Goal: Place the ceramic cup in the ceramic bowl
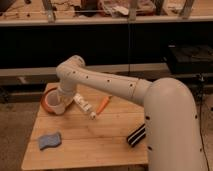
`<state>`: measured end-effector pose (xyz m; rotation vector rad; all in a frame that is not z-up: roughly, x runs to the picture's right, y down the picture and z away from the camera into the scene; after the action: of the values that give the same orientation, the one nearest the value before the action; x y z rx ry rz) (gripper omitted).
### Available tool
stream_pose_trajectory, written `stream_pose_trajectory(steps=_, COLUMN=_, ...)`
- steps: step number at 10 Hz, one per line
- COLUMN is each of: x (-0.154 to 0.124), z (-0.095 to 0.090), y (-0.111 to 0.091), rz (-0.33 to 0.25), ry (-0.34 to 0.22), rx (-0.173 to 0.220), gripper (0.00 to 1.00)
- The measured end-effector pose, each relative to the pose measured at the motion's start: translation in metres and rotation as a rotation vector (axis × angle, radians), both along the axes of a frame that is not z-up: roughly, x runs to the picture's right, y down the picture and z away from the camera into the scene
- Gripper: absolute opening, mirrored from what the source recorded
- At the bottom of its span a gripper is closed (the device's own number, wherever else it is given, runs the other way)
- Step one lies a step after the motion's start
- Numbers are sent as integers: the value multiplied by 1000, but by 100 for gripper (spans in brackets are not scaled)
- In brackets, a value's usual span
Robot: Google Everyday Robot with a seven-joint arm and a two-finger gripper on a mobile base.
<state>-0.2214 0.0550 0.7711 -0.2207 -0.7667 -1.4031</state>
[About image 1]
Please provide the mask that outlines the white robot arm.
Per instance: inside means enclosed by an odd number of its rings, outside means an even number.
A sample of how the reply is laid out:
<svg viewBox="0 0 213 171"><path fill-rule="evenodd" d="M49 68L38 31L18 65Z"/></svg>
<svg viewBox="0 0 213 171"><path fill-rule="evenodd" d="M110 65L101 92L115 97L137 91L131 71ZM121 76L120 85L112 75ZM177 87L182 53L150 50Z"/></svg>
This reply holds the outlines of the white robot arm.
<svg viewBox="0 0 213 171"><path fill-rule="evenodd" d="M150 82L90 71L78 55L60 63L56 73L58 90L65 96L84 84L144 108L149 171L209 171L195 100L181 81Z"/></svg>

